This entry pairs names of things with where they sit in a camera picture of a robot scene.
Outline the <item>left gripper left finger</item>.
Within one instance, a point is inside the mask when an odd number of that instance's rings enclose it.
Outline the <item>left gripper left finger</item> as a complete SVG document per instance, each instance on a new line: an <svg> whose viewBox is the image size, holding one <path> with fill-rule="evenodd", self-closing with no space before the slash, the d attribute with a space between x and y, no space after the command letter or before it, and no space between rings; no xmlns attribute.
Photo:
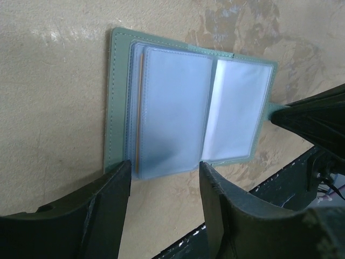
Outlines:
<svg viewBox="0 0 345 259"><path fill-rule="evenodd" d="M1 258L117 258L130 161L34 213L1 217Z"/></svg>

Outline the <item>tan credit card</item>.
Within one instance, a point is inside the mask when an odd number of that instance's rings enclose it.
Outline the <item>tan credit card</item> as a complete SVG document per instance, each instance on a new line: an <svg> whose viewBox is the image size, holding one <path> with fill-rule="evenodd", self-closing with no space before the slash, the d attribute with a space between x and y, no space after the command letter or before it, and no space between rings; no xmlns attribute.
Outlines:
<svg viewBox="0 0 345 259"><path fill-rule="evenodd" d="M135 172L139 172L139 147L140 147L140 125L141 125L141 98L142 98L142 73L143 73L143 53L140 55L140 71L138 81L138 105L137 105L137 131L136 131L136 151L135 151Z"/></svg>

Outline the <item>sage green card holder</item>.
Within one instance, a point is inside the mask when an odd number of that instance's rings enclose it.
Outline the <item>sage green card holder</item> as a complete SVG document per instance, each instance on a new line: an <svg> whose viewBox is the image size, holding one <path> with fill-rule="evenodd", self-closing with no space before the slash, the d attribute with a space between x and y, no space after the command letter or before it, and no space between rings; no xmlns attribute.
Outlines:
<svg viewBox="0 0 345 259"><path fill-rule="evenodd" d="M138 79L143 53L139 172ZM125 28L111 33L103 169L121 161L147 180L204 161L250 161L268 115L277 64Z"/></svg>

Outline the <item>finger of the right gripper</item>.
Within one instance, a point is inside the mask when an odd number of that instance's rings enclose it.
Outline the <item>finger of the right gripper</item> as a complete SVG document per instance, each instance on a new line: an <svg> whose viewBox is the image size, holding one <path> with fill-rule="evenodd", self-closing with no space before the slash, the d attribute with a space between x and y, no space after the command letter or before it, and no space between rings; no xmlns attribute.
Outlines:
<svg viewBox="0 0 345 259"><path fill-rule="evenodd" d="M344 84L288 104L270 121L326 151L344 151Z"/></svg>

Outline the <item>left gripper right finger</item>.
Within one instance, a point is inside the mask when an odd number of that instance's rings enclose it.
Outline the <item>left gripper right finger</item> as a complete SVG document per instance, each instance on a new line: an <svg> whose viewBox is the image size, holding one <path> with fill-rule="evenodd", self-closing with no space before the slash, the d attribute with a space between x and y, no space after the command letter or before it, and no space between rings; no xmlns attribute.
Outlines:
<svg viewBox="0 0 345 259"><path fill-rule="evenodd" d="M344 208L268 203L199 164L211 258L344 258Z"/></svg>

